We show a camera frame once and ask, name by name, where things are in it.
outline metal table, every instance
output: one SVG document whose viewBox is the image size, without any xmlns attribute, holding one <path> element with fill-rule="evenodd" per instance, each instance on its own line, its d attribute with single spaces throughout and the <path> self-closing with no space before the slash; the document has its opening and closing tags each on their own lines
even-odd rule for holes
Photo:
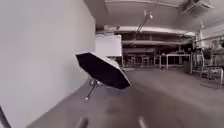
<svg viewBox="0 0 224 128">
<path fill-rule="evenodd" d="M 162 57 L 166 57 L 166 69 L 169 68 L 169 57 L 188 57 L 190 60 L 190 54 L 167 54 L 167 55 L 160 55 L 159 56 L 159 68 L 162 67 L 161 61 L 162 61 Z"/>
</svg>

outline umbrella canopy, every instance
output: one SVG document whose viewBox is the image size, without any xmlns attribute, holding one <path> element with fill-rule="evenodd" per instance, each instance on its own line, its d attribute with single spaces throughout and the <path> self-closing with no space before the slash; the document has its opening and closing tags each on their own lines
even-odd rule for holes
<svg viewBox="0 0 224 128">
<path fill-rule="evenodd" d="M 124 73 L 114 61 L 93 53 L 78 54 L 76 57 L 80 67 L 103 84 L 118 89 L 125 89 L 130 86 Z"/>
</svg>

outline concrete floor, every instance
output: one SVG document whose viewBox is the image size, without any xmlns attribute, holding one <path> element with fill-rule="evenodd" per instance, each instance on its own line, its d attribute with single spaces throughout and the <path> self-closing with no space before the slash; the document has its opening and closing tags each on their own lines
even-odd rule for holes
<svg viewBox="0 0 224 128">
<path fill-rule="evenodd" d="M 28 128 L 74 128 L 88 117 L 88 128 L 223 128 L 224 92 L 200 86 L 181 72 L 159 69 L 126 72 L 132 87 L 120 91 L 98 87 L 87 102 L 90 87 L 80 90 Z"/>
</svg>

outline ceiling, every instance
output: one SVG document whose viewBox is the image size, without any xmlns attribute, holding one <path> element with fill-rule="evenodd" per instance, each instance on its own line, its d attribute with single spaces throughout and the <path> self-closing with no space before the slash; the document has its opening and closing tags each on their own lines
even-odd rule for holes
<svg viewBox="0 0 224 128">
<path fill-rule="evenodd" d="M 201 21 L 205 28 L 224 22 L 224 1 L 212 0 L 215 7 L 209 12 L 192 16 L 181 12 L 178 7 L 186 0 L 86 0 L 96 19 L 97 25 L 139 26 L 144 11 L 152 12 L 153 19 L 147 20 L 144 27 L 169 28 L 196 32 Z"/>
</svg>

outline white wall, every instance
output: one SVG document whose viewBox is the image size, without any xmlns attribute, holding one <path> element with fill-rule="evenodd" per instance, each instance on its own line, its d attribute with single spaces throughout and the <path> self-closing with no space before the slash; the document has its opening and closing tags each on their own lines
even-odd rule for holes
<svg viewBox="0 0 224 128">
<path fill-rule="evenodd" d="M 0 105 L 24 128 L 87 79 L 73 54 L 94 51 L 95 20 L 82 0 L 2 0 L 0 17 Z"/>
</svg>

